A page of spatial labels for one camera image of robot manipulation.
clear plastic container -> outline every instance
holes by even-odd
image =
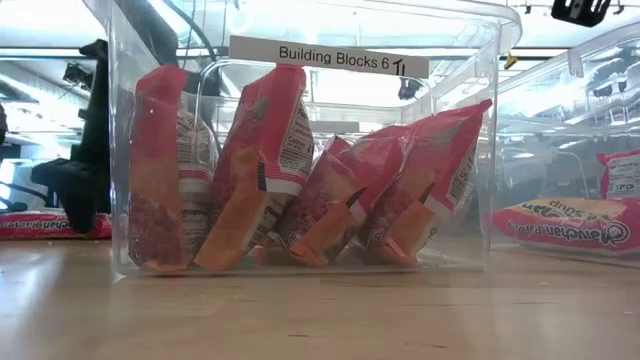
[[[153,274],[153,264],[141,266],[140,261],[134,261],[139,259],[130,256],[131,247],[137,246],[139,234],[134,234],[130,226],[132,215],[136,214],[132,210],[129,184],[132,171],[137,170],[138,166],[138,163],[132,162],[130,153],[131,144],[136,141],[132,140],[136,132],[136,112],[140,112],[141,103],[145,100],[140,98],[140,94],[136,97],[134,92],[138,81],[159,66],[159,57],[157,54],[154,56],[142,40],[148,34],[141,36],[134,30],[136,26],[132,26],[131,21],[144,20],[133,12],[135,9],[130,6],[131,3],[135,2],[115,1],[110,8],[105,8],[87,1],[94,14],[110,25],[115,268],[124,274]],[[178,55],[188,55],[186,59],[179,58],[178,65],[195,74],[189,77],[189,81],[198,79],[197,86],[191,90],[185,89],[182,93],[180,106],[185,111],[198,114],[196,124],[206,125],[215,134],[213,140],[206,136],[206,132],[202,136],[191,136],[191,139],[197,140],[193,141],[190,150],[186,150],[196,154],[198,144],[204,142],[210,145],[207,147],[210,152],[205,154],[204,159],[198,157],[197,160],[200,161],[199,165],[205,166],[214,164],[219,152],[224,152],[245,85],[275,67],[271,62],[229,58],[228,47],[232,35],[429,59],[428,71],[425,68],[424,76],[419,78],[305,66],[306,89],[302,101],[313,132],[315,158],[335,134],[352,142],[389,125],[411,124],[429,115],[486,99],[495,103],[498,55],[515,45],[521,35],[520,19],[512,9],[476,2],[195,1],[194,9],[198,14],[196,22],[211,43],[216,57],[216,61],[211,62],[207,59],[208,55],[204,59],[194,58],[209,54],[195,32],[189,31],[189,27],[185,27],[179,18],[175,20],[175,14],[171,14],[171,9],[162,1],[152,3],[177,33],[178,43],[182,44],[177,50]],[[183,10],[189,14],[191,5]],[[219,96],[212,96],[210,88],[207,90],[212,84],[218,86],[213,93]],[[399,92],[407,89],[409,95],[399,95]],[[447,221],[442,220],[437,236],[417,254],[414,266],[365,265],[356,257],[353,262],[348,259],[324,267],[265,266],[260,265],[253,258],[253,252],[250,252],[227,272],[482,269],[488,238],[483,235],[483,224],[478,219],[486,219],[491,213],[493,188],[489,184],[493,183],[494,112],[494,107],[491,107],[484,113],[473,158],[476,165],[471,166],[473,171],[466,190],[460,191],[462,199],[453,216]],[[198,192],[206,189],[198,186],[192,188],[196,190],[190,201],[202,200]],[[200,205],[202,207],[198,209],[206,207],[206,200],[202,200]],[[156,226],[157,222],[157,219],[150,220],[149,227]],[[159,236],[158,244],[164,240],[163,236]],[[210,273],[193,264],[188,265],[188,269],[175,271]]]
[[[493,248],[640,265],[638,49],[640,23],[500,84]]]

